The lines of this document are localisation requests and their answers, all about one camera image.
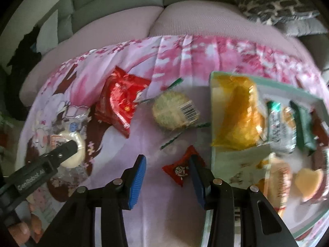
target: barcode sticker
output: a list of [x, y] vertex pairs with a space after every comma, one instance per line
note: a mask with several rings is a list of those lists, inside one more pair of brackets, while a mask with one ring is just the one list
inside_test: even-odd
[[191, 124], [198, 120], [199, 112], [195, 109], [191, 100], [180, 106], [180, 109], [184, 114], [184, 117], [186, 118], [188, 124]]

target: red plastic bag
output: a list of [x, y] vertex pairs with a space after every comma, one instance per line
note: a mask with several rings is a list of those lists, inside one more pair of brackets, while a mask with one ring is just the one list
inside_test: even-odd
[[128, 138], [130, 122], [138, 105], [135, 101], [150, 83], [151, 80], [127, 74], [116, 66], [107, 78], [96, 104], [96, 118], [112, 124]]
[[168, 175], [170, 175], [170, 177], [174, 179], [174, 181], [181, 187], [183, 186], [183, 177], [186, 177], [190, 174], [189, 159], [193, 154], [197, 155], [202, 166], [205, 166], [204, 160], [201, 158], [195, 148], [191, 145], [187, 148], [184, 156], [179, 161], [175, 162], [174, 164], [162, 167], [162, 170], [164, 170]]

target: wall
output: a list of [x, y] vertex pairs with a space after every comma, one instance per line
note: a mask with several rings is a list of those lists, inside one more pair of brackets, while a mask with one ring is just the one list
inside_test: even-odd
[[24, 0], [14, 12], [0, 36], [0, 64], [7, 73], [11, 71], [11, 67], [7, 67], [7, 64], [19, 42], [58, 1]]

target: yellow snack package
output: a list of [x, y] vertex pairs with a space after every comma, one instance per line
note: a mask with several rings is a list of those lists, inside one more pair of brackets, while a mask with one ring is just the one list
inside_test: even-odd
[[212, 103], [217, 105], [213, 108], [223, 112], [218, 120], [213, 117], [221, 125], [214, 126], [212, 145], [236, 150], [258, 145], [266, 134], [266, 109], [260, 106], [256, 84], [245, 76], [220, 75], [215, 79], [218, 89], [213, 88]]

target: silver screw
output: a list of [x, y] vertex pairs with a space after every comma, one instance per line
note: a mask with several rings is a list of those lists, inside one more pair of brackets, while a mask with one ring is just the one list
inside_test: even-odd
[[223, 180], [220, 179], [220, 178], [215, 178], [215, 179], [213, 180], [213, 183], [214, 183], [215, 185], [219, 186], [219, 185], [221, 185], [221, 184], [223, 183]]
[[252, 192], [258, 192], [259, 191], [259, 188], [257, 186], [252, 185], [252, 186], [250, 186], [250, 190]]
[[122, 181], [121, 178], [116, 178], [116, 179], [113, 180], [113, 184], [115, 184], [116, 186], [121, 185], [122, 182], [123, 182], [123, 181]]
[[84, 186], [81, 186], [81, 187], [77, 188], [78, 193], [84, 193], [85, 191], [86, 191], [86, 187], [84, 187]]

